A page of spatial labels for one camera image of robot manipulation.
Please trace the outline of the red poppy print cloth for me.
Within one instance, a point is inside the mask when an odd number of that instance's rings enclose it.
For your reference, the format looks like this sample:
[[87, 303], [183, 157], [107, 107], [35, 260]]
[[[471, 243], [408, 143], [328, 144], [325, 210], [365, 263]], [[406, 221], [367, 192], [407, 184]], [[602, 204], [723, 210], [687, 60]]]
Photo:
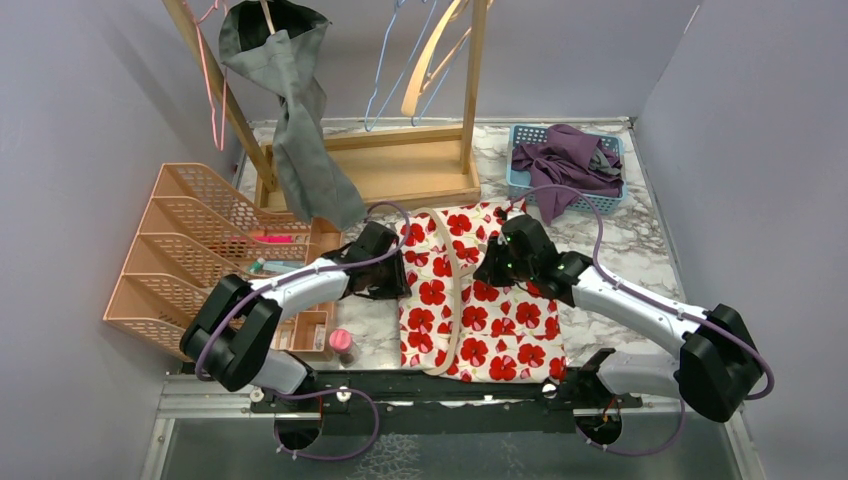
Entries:
[[557, 304], [473, 277], [486, 241], [501, 229], [504, 207], [420, 208], [397, 222], [411, 289], [398, 307], [401, 368], [467, 383], [565, 379]]

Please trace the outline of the grey skirt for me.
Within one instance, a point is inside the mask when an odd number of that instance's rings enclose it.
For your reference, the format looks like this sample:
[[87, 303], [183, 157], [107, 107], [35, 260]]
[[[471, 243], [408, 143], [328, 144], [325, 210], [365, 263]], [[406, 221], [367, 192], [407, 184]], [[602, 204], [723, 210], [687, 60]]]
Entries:
[[324, 145], [327, 97], [315, 70], [330, 21], [291, 1], [269, 4], [274, 35], [259, 1], [230, 8], [219, 33], [221, 62], [280, 101], [272, 153], [288, 210], [303, 221], [320, 218], [345, 230], [365, 218], [366, 207]]

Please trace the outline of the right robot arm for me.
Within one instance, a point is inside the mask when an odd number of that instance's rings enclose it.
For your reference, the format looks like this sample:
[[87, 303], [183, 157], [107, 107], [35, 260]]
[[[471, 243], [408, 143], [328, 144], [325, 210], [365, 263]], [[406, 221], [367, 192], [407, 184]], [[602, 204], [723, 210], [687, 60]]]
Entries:
[[616, 394], [678, 398], [714, 422], [729, 420], [767, 369], [741, 314], [667, 299], [607, 273], [591, 257], [560, 252], [528, 215], [487, 241], [474, 278], [492, 287], [535, 288], [545, 299], [600, 314], [653, 341], [660, 354], [614, 351], [577, 380], [579, 398], [600, 407]]

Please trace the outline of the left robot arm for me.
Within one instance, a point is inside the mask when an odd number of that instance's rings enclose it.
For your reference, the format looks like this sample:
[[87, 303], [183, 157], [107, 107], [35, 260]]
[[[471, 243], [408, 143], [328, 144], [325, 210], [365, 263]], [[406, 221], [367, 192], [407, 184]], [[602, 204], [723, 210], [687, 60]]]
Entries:
[[355, 241], [290, 273], [254, 281], [226, 275], [186, 328], [179, 349], [194, 362], [197, 375], [230, 392], [252, 385], [276, 393], [288, 409], [302, 410], [313, 401], [313, 371], [296, 355], [272, 349], [278, 325], [350, 295], [410, 296], [403, 243], [390, 228], [369, 221]]

